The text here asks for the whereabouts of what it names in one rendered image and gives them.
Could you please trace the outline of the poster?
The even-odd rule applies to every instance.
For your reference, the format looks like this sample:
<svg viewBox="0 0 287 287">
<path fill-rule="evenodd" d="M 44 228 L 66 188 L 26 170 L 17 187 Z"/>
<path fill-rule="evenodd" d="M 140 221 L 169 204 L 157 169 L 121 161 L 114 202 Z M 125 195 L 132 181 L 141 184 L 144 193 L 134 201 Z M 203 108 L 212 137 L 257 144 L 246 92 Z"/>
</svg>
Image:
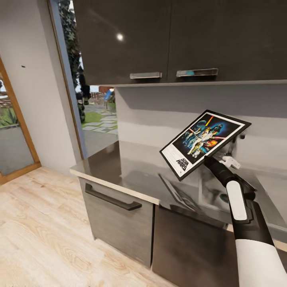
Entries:
<svg viewBox="0 0 287 287">
<path fill-rule="evenodd" d="M 159 152 L 181 182 L 252 124 L 205 110 Z"/>
</svg>

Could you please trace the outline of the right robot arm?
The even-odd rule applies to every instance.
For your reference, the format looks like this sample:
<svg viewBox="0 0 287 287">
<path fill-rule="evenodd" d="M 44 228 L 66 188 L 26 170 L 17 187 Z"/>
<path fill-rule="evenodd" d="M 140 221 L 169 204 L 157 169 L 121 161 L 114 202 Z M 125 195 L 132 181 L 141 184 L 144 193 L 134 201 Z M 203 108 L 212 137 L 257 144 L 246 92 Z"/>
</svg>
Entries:
<svg viewBox="0 0 287 287">
<path fill-rule="evenodd" d="M 217 161 L 204 156 L 204 165 L 226 188 L 236 242 L 239 287 L 287 287 L 287 273 L 279 258 L 256 189 L 228 168 L 240 164 L 230 156 Z"/>
</svg>

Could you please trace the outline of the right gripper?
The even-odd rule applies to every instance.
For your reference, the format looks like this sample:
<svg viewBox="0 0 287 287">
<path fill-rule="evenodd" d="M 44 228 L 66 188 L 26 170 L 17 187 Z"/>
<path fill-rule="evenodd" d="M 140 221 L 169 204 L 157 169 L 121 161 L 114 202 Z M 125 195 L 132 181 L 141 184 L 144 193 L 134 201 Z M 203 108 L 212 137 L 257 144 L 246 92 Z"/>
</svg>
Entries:
<svg viewBox="0 0 287 287">
<path fill-rule="evenodd" d="M 204 158 L 204 165 L 211 170 L 211 172 L 215 175 L 217 179 L 221 172 L 230 171 L 223 163 L 217 161 L 213 156 L 208 157 L 207 155 L 205 155 Z"/>
</svg>

